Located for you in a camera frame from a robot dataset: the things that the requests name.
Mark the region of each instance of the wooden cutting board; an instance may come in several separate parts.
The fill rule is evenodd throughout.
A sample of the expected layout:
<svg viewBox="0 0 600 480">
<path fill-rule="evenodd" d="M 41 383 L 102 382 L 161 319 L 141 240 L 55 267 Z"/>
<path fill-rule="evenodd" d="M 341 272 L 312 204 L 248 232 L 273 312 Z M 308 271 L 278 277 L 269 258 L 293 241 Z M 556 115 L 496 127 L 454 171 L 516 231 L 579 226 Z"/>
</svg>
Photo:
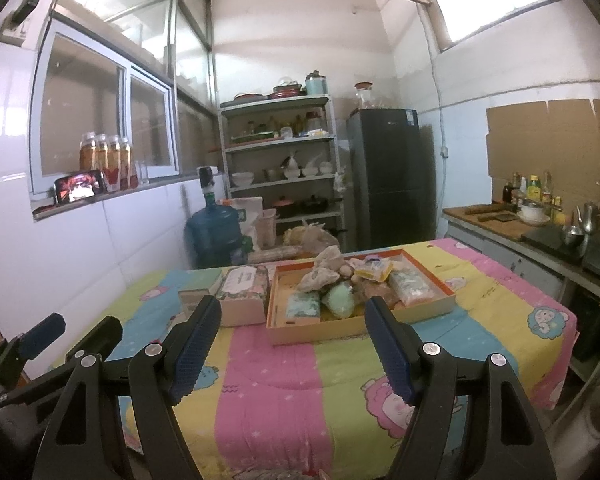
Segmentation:
<svg viewBox="0 0 600 480">
<path fill-rule="evenodd" d="M 520 220 L 512 220 L 511 222 L 500 222 L 498 220 L 487 220 L 486 222 L 480 222 L 477 214 L 467 215 L 466 207 L 452 207 L 450 209 L 444 209 L 443 213 L 453 218 L 458 218 L 473 224 L 475 226 L 487 229 L 492 233 L 496 233 L 500 236 L 504 236 L 514 242 L 522 240 L 522 235 L 528 231 L 535 229 L 530 225 L 525 224 Z"/>
</svg>

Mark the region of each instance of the drawer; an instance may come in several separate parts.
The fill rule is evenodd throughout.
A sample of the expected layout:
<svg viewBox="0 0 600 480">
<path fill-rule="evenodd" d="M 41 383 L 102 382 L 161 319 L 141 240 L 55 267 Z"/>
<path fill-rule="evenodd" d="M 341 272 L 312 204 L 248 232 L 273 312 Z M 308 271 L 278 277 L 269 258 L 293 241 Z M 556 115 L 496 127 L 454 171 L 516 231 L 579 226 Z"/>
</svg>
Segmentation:
<svg viewBox="0 0 600 480">
<path fill-rule="evenodd" d="M 558 299 L 563 277 L 491 240 L 484 241 L 483 249 L 482 252 L 485 256 L 507 267 L 520 278 L 542 290 L 550 298 Z"/>
<path fill-rule="evenodd" d="M 467 231 L 466 229 L 462 229 L 461 227 L 449 224 L 445 238 L 453 238 L 459 242 L 462 242 L 465 245 L 468 245 L 472 249 L 475 249 L 479 253 L 482 252 L 482 246 L 486 241 L 481 236 L 478 236 L 471 231 Z"/>
</svg>

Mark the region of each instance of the yellow bottle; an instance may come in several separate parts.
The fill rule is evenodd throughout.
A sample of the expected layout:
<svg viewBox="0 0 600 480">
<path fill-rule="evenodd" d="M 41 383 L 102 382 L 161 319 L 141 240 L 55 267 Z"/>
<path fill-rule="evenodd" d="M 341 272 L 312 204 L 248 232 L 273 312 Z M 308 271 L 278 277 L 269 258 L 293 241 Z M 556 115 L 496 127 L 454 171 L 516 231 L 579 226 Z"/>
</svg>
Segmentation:
<svg viewBox="0 0 600 480">
<path fill-rule="evenodd" d="M 531 175 L 529 185 L 526 186 L 526 196 L 531 200 L 540 202 L 540 199 L 542 198 L 542 186 L 537 175 Z"/>
</svg>

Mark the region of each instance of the silver screw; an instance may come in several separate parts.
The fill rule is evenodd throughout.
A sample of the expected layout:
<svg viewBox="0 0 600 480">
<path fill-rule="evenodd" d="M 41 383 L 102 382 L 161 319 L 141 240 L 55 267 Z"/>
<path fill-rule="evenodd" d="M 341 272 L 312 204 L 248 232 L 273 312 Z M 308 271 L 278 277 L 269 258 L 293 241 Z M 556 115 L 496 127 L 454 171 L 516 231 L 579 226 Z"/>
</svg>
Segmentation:
<svg viewBox="0 0 600 480">
<path fill-rule="evenodd" d="M 162 346 L 158 343 L 151 343 L 144 349 L 144 353 L 147 355 L 158 355 L 160 352 L 162 352 Z"/>
<path fill-rule="evenodd" d="M 422 346 L 425 354 L 438 355 L 440 353 L 440 346 L 435 343 L 424 343 Z"/>
<path fill-rule="evenodd" d="M 80 364 L 82 366 L 84 366 L 85 368 L 89 368 L 90 366 L 93 366 L 94 364 L 96 364 L 96 356 L 94 355 L 85 355 L 82 358 L 82 361 L 80 361 Z"/>
<path fill-rule="evenodd" d="M 496 366 L 504 366 L 507 364 L 507 358 L 502 354 L 491 354 L 491 362 Z"/>
</svg>

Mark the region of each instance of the yellow package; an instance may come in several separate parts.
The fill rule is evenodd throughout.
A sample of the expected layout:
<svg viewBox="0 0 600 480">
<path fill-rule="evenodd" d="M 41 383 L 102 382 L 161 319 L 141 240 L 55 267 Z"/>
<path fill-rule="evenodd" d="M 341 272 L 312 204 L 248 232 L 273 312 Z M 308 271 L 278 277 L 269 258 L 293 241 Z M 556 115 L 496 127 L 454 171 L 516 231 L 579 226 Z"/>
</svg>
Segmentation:
<svg viewBox="0 0 600 480">
<path fill-rule="evenodd" d="M 365 262 L 354 270 L 354 273 L 366 280 L 383 283 L 394 269 L 394 263 L 389 258 Z"/>
</svg>

